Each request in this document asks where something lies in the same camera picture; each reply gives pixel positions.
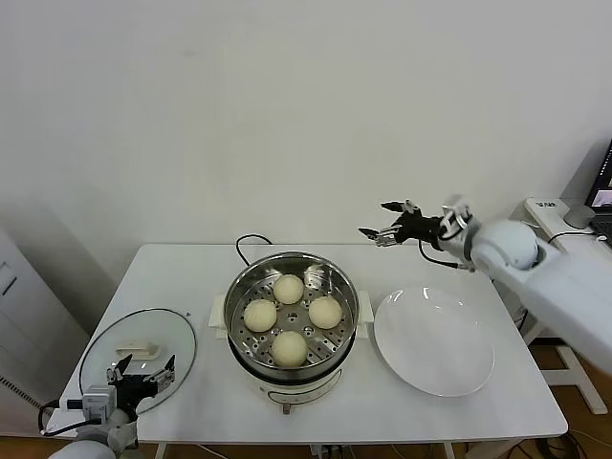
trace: black power cord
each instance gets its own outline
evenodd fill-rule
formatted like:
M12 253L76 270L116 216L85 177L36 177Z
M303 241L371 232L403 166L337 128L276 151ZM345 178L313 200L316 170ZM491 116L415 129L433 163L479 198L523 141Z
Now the black power cord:
M523 314L523 317L520 320L520 323L518 324L518 331L520 332L523 329L523 325L525 325L525 319L527 319L527 316L529 315L529 311L525 310L525 314Z
M245 255L243 255L242 252L240 251L240 242L250 237L257 237L259 239L266 241L270 245L273 244L270 239L268 239L266 236L262 236L261 234L245 234L244 236L240 236L238 239L236 239L236 251L238 252L238 255L240 255L240 258L242 258L242 261L244 261L245 265L247 266L250 266L251 263L249 263L249 260L247 260L247 258L245 258Z
M603 234L599 234L598 232L565 231L565 232L560 232L552 236L548 240L548 243L550 244L551 242L553 242L555 239L557 239L560 236L596 236L596 237L600 237L600 236L603 236Z
M43 419L42 419L42 417L45 414L45 409L47 408L59 408L59 400L51 400L50 402L42 405L38 409L38 429L45 437L54 437L56 435L59 435L60 433L64 433L64 432L67 432L68 430L72 430L73 428L96 425L96 424L100 424L101 422L100 419L90 419L89 421L83 421L81 423L72 424L71 426L66 426L58 430L48 432L45 430L45 426L44 426Z
M59 400L51 400L38 408L38 430L41 432L45 429L42 417L44 416L45 409L47 408L59 408Z
M58 430L54 430L53 432L43 432L42 434L45 437L55 437L56 435L67 432L68 430L72 430L73 428L79 428L83 426L94 426L94 425L99 425L99 424L101 424L101 419L90 419L88 421L83 421L82 423L76 423L76 424L72 424L71 426L59 428Z
M558 437L558 439L560 440L563 448L551 445L549 443L549 439L547 438L535 439L537 452L539 452L544 459L588 459L584 448L574 435L568 432ZM563 455L557 456L553 453L553 450L563 451Z
M565 433L557 439L561 442L561 448L551 445L549 443L549 440L551 439L536 438L535 447L537 448L537 452L539 452L544 459L588 459L584 448L571 433ZM534 456L527 452L520 443L514 445L510 449L506 459L512 459L513 453L516 449L522 452L527 458L534 459ZM557 455L554 453L554 451L560 451L562 455Z
M419 252L421 253L421 256L430 263L435 263L436 265L446 266L447 268L453 268L454 270L459 268L459 263L436 260L428 256L423 250L423 241L421 239L419 239Z

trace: table leg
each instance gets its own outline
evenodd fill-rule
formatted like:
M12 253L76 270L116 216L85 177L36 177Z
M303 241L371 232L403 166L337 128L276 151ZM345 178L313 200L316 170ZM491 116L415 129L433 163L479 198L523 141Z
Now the table leg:
M455 459L455 451L452 450L451 442L444 442L444 453L447 459Z
M545 328L546 326L542 322L537 320L532 326L532 328L527 330L527 332L525 332L525 335L523 335L523 340L525 341L525 344L529 346L534 339L539 337L539 334L542 333Z
M167 449L168 444L167 443L159 443L157 445L157 450L155 451L155 459L164 459L165 458L165 451Z
M557 352L567 366L567 370L542 370L546 383L548 385L576 385L593 414L606 414L608 412L607 406L591 380L589 380L572 348L559 346Z
M464 457L465 459L497 459L508 449L519 444L523 440L524 438L514 438L512 440L503 440L499 442L483 442L471 448Z

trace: steamed bun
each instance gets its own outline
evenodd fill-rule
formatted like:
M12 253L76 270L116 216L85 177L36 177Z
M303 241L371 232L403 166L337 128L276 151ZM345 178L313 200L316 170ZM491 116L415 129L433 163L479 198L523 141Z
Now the steamed bun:
M245 325L252 332L265 332L276 323L276 307L267 299L256 299L245 309Z
M342 319L342 309L331 296L320 296L310 304L308 318L318 328L334 328Z
M306 360L306 339L297 332L282 332L272 343L272 357L277 366L300 366Z
M293 274L283 274L274 282L274 297L283 304L297 303L304 295L302 279Z

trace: floor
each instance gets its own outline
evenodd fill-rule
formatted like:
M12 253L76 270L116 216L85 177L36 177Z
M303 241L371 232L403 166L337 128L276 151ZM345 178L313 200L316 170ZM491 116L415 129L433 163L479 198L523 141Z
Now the floor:
M561 361L555 349L551 346L535 346L532 348L532 354L540 368L562 368ZM588 363L585 363L584 367L591 381L600 391L605 403L612 409L612 378L603 375ZM612 444L612 413L599 416L591 414L575 387L554 387L553 393L565 414L570 429L587 432L605 443ZM584 447L588 459L612 457L612 448L600 445L580 434L576 434L576 438ZM45 459L65 444L66 442L62 440L54 439L0 437L0 459ZM542 459L533 441L526 441L521 446L533 459ZM463 458L467 445L455 444L453 447L457 459ZM154 459L156 448L157 445L141 445L140 451L146 459ZM308 447L214 446L211 448L227 455L229 459L310 459L311 457ZM397 450L406 459L443 459L446 457L441 445L397 445ZM353 452L355 453L355 459L401 459L391 446L355 446ZM343 454L344 458L352 459L348 449ZM502 458L507 459L507 455L502 455ZM214 458L215 456L209 452L190 445L171 445L166 454L166 459ZM333 458L341 459L338 451L333 453ZM512 454L512 459L529 458L516 449Z

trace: computer monitor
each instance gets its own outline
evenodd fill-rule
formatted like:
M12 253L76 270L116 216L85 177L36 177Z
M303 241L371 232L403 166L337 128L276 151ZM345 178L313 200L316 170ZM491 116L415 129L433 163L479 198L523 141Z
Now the computer monitor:
M612 212L612 142L585 204L595 212Z

